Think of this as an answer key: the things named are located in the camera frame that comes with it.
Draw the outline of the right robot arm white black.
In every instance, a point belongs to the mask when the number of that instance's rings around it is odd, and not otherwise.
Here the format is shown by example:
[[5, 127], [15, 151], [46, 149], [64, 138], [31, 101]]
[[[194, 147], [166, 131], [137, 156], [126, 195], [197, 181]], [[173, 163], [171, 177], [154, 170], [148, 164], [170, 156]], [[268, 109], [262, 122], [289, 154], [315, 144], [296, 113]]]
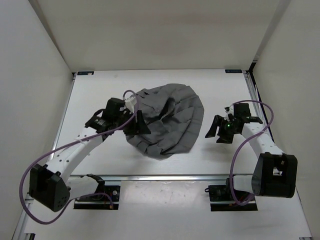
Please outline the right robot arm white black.
[[[267, 133], [258, 116], [252, 116], [249, 100], [240, 100], [225, 108], [226, 115], [215, 115], [205, 135], [218, 136], [216, 143], [232, 144], [235, 135], [244, 141], [236, 149], [230, 164], [229, 178], [224, 193], [239, 206], [244, 206], [256, 196], [292, 198], [295, 194], [298, 160], [286, 154]], [[245, 144], [249, 144], [257, 160], [252, 174], [234, 174], [235, 162]]]

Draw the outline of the grey pleated skirt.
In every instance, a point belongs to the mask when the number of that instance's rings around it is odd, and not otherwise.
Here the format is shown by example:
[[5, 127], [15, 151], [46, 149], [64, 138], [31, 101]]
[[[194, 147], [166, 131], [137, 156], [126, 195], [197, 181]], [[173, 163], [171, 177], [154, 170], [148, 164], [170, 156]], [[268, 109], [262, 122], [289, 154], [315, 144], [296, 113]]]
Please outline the grey pleated skirt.
[[199, 136], [205, 112], [195, 91], [188, 85], [169, 83], [144, 88], [136, 95], [150, 133], [128, 136], [127, 142], [157, 160], [189, 153]]

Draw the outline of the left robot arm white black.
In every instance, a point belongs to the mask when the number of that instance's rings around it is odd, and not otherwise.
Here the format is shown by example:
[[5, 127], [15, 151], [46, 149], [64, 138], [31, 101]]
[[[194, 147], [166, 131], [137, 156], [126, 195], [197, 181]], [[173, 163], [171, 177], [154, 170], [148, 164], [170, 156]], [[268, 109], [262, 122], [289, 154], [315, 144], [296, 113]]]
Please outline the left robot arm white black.
[[74, 198], [89, 195], [100, 200], [105, 194], [104, 180], [92, 173], [70, 179], [75, 168], [107, 137], [121, 130], [126, 136], [150, 134], [139, 109], [136, 96], [108, 100], [106, 107], [96, 111], [85, 123], [75, 143], [59, 150], [45, 165], [30, 169], [29, 194], [53, 212], [63, 209]]

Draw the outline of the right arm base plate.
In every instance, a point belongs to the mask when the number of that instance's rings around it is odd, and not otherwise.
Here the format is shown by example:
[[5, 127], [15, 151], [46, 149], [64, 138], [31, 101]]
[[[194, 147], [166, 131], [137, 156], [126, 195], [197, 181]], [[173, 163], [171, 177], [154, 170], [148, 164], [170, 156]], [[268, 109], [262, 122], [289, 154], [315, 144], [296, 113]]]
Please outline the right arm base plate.
[[238, 205], [226, 185], [209, 185], [204, 189], [209, 195], [211, 212], [254, 212], [258, 211], [255, 199], [248, 204]]

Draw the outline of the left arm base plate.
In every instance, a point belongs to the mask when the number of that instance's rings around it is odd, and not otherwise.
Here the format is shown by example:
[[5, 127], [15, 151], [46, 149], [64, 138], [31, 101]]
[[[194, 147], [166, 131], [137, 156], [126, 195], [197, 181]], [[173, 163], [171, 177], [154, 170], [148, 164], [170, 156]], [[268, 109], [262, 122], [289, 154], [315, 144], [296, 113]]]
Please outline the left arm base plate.
[[106, 195], [94, 195], [81, 197], [74, 201], [74, 210], [99, 210], [116, 211], [119, 209], [121, 182], [106, 181], [104, 187], [96, 190], [96, 193], [105, 193]]

